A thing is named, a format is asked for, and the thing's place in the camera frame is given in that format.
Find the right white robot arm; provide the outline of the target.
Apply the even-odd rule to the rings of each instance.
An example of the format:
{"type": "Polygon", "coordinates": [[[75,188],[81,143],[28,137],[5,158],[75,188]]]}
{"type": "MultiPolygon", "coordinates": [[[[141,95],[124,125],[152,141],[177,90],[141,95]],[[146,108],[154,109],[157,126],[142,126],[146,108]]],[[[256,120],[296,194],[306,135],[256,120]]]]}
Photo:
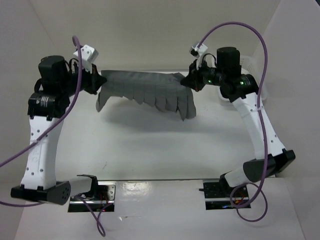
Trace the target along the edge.
{"type": "Polygon", "coordinates": [[[190,54],[196,59],[189,65],[188,75],[181,85],[196,92],[204,86],[218,86],[221,95],[228,99],[240,114],[251,139],[255,158],[244,162],[238,169],[224,173],[219,179],[219,192],[231,196],[237,186],[256,183],[262,176],[270,177],[282,172],[295,158],[278,138],[263,103],[258,100],[259,87],[251,74],[241,66],[240,52],[235,47],[221,47],[213,57],[214,66],[205,61],[207,47],[192,47],[190,54]]]}

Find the grey pleated skirt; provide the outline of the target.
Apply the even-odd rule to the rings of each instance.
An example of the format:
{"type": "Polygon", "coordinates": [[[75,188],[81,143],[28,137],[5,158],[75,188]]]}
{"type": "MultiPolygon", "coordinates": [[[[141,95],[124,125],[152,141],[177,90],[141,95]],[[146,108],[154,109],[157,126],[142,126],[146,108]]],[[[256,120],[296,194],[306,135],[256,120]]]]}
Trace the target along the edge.
{"type": "Polygon", "coordinates": [[[101,86],[96,100],[100,112],[109,98],[120,97],[147,104],[160,112],[178,112],[182,120],[197,115],[193,92],[181,85],[185,78],[180,72],[159,73],[123,70],[103,70],[107,82],[101,86]]]}

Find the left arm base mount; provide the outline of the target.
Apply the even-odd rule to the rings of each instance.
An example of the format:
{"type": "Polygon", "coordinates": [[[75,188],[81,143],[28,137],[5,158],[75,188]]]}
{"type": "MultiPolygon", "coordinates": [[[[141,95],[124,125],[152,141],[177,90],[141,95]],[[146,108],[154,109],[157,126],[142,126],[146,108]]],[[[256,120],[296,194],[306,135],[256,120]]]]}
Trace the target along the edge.
{"type": "MultiPolygon", "coordinates": [[[[116,186],[117,184],[115,181],[99,181],[97,194],[95,196],[87,198],[83,193],[81,197],[84,198],[85,202],[89,205],[94,213],[99,213],[101,210],[102,212],[114,212],[116,186]]],[[[81,200],[71,197],[67,212],[89,213],[90,210],[81,200]]]]}

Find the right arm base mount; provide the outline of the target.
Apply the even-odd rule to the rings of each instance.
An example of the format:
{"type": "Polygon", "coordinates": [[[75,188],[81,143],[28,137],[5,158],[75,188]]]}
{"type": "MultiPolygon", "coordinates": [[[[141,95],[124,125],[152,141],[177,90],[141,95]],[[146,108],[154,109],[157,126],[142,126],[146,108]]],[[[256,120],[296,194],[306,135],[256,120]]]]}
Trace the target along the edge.
{"type": "MultiPolygon", "coordinates": [[[[218,179],[203,180],[203,186],[198,190],[204,194],[205,209],[207,211],[234,208],[230,202],[230,193],[233,189],[223,189],[218,179]]],[[[249,193],[246,187],[238,189],[232,197],[232,202],[235,205],[246,203],[248,200],[249,193]]]]}

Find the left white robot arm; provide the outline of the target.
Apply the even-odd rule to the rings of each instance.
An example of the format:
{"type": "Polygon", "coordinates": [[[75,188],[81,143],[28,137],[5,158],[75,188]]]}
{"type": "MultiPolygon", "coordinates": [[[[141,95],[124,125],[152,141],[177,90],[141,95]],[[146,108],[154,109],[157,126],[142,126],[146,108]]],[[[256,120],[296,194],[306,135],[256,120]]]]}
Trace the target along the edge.
{"type": "Polygon", "coordinates": [[[107,79],[98,73],[92,57],[75,57],[75,69],[63,56],[44,57],[40,78],[28,99],[30,146],[24,176],[11,188],[15,199],[64,205],[71,195],[69,181],[56,179],[56,154],[64,119],[81,91],[96,95],[107,79]]]}

